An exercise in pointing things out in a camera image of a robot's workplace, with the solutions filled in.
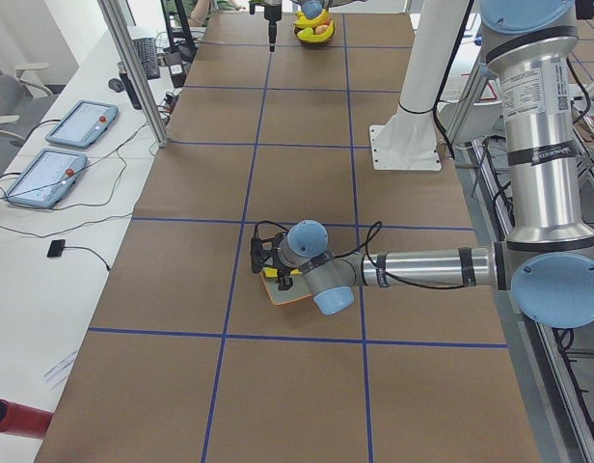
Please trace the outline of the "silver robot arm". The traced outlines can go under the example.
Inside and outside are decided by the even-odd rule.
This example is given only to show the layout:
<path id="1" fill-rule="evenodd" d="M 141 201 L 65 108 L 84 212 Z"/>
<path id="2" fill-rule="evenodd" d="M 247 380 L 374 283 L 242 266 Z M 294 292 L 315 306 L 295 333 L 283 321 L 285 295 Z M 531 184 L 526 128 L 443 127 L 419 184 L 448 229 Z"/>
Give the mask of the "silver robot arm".
<path id="1" fill-rule="evenodd" d="M 578 40 L 571 1 L 430 1 L 422 10 L 397 111 L 370 128 L 378 170 L 434 171 L 435 112 L 472 10 L 481 16 L 480 64 L 499 81 L 514 223 L 487 247 L 336 255 L 327 230 L 305 220 L 251 240 L 254 273 L 272 269 L 281 290 L 295 279 L 319 310 L 347 308 L 355 286 L 435 290 L 492 286 L 530 319 L 577 328 L 594 321 L 594 230 L 581 214 L 566 58 Z"/>
<path id="2" fill-rule="evenodd" d="M 274 52 L 277 42 L 277 23 L 283 17 L 282 1 L 250 1 L 249 13 L 254 14 L 256 7 L 263 8 L 263 17 L 268 21 L 269 50 Z M 350 4 L 350 1 L 306 0 L 294 1 L 300 11 L 293 23 L 293 32 L 301 44 L 319 45 L 329 42 L 336 30 L 335 22 L 329 10 Z"/>

